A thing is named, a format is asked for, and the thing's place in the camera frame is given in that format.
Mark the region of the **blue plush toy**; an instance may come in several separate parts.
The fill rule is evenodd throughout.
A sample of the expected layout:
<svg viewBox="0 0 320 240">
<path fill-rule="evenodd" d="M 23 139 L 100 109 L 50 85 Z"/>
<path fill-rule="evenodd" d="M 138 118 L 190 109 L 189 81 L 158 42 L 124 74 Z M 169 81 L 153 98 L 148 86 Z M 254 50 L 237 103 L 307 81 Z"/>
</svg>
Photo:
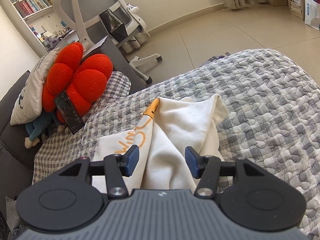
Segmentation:
<svg viewBox="0 0 320 240">
<path fill-rule="evenodd" d="M 50 125 L 52 121 L 56 124 L 57 131 L 59 133 L 64 131 L 65 125 L 58 120 L 55 113 L 43 112 L 32 122 L 25 124 L 25 128 L 29 135 L 29 137 L 26 137 L 24 141 L 26 149 L 30 149 L 40 142 L 39 136 L 42 135 L 42 132 Z"/>
</svg>

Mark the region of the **red flower cushion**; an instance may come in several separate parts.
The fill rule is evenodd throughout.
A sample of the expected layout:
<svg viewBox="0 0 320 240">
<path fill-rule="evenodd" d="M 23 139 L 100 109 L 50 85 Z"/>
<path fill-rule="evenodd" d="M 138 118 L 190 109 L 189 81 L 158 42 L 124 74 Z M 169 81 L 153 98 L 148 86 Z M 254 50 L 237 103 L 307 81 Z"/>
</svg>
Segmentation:
<svg viewBox="0 0 320 240">
<path fill-rule="evenodd" d="M 94 54 L 83 60 L 84 48 L 79 42 L 63 48 L 50 68 L 42 91 L 43 110 L 56 114 L 54 99 L 65 91 L 77 113 L 83 117 L 104 93 L 113 72 L 113 63 L 105 54 Z"/>
</svg>

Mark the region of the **white blue paper bag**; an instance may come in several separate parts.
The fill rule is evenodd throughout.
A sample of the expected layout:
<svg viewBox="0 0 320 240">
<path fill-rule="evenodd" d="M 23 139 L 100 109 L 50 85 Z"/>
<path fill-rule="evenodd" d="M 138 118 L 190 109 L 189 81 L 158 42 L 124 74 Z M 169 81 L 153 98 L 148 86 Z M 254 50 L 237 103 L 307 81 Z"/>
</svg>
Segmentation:
<svg viewBox="0 0 320 240">
<path fill-rule="evenodd" d="M 320 4 L 314 0 L 305 0 L 304 23 L 313 29 L 319 30 L 320 25 Z"/>
</svg>

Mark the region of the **white bookshelf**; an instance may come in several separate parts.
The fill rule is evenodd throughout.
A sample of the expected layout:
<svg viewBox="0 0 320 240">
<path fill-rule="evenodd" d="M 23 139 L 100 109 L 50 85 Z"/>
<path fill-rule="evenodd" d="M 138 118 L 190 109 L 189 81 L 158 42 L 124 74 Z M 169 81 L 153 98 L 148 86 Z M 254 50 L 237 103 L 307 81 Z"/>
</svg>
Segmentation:
<svg viewBox="0 0 320 240">
<path fill-rule="evenodd" d="M 79 39 L 55 12 L 53 1 L 1 0 L 9 20 L 39 57 Z"/>
</svg>

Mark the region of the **grey checked quilt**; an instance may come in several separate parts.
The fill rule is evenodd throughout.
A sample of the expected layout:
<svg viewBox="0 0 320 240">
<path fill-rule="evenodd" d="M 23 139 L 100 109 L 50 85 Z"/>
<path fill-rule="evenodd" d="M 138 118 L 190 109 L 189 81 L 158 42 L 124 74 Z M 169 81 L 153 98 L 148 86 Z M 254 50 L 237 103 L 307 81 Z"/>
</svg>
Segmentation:
<svg viewBox="0 0 320 240">
<path fill-rule="evenodd" d="M 129 94 L 115 71 L 76 134 L 55 133 L 35 156 L 37 183 L 81 156 L 92 160 L 100 137 L 134 128 L 156 98 L 194 102 L 221 96 L 228 116 L 217 125 L 223 161 L 247 158 L 300 191 L 300 224 L 319 239 L 319 86 L 290 58 L 272 49 L 244 50 Z"/>
</svg>

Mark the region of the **white grey office chair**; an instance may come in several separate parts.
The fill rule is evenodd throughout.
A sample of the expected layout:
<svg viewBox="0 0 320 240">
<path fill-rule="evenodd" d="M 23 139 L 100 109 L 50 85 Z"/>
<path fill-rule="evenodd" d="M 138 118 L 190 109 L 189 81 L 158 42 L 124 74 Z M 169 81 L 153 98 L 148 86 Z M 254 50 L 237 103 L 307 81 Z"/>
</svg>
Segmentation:
<svg viewBox="0 0 320 240">
<path fill-rule="evenodd" d="M 124 0 L 53 0 L 53 8 L 87 49 L 105 40 L 120 48 L 146 29 L 139 7 Z"/>
</svg>

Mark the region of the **white printed pillow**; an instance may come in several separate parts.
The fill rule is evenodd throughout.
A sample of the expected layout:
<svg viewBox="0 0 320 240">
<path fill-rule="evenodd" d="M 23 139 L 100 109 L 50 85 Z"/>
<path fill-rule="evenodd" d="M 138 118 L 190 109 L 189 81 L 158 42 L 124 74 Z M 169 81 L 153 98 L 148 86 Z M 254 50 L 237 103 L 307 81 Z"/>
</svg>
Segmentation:
<svg viewBox="0 0 320 240">
<path fill-rule="evenodd" d="M 48 72 L 60 52 L 53 49 L 40 58 L 30 71 L 12 110 L 10 125 L 22 125 L 35 120 L 42 112 L 42 91 Z"/>
</svg>

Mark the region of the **white bear print sweatshirt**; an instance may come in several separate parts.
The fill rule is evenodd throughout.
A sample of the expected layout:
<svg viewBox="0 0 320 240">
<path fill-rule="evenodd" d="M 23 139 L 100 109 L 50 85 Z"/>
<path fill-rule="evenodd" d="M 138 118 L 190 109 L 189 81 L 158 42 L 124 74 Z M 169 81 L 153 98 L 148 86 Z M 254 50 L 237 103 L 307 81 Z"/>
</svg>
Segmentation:
<svg viewBox="0 0 320 240">
<path fill-rule="evenodd" d="M 227 107 L 218 94 L 200 102 L 189 97 L 156 98 L 134 128 L 100 137 L 93 159 L 102 161 L 107 155 L 125 154 L 137 145 L 139 161 L 132 176 L 124 178 L 129 191 L 194 191 L 199 182 L 185 162 L 185 148 L 191 146 L 201 156 L 222 159 L 217 125 L 227 116 Z"/>
</svg>

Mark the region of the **black smartphone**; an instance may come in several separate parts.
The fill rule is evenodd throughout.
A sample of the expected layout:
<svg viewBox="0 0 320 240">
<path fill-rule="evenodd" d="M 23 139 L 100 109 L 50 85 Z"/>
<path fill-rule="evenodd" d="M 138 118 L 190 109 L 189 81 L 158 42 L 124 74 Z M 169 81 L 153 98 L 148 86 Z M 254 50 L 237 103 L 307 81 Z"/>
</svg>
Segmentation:
<svg viewBox="0 0 320 240">
<path fill-rule="evenodd" d="M 60 112 L 63 120 L 72 134 L 77 133 L 85 125 L 81 116 L 76 111 L 66 91 L 62 91 L 55 99 L 57 110 Z"/>
</svg>

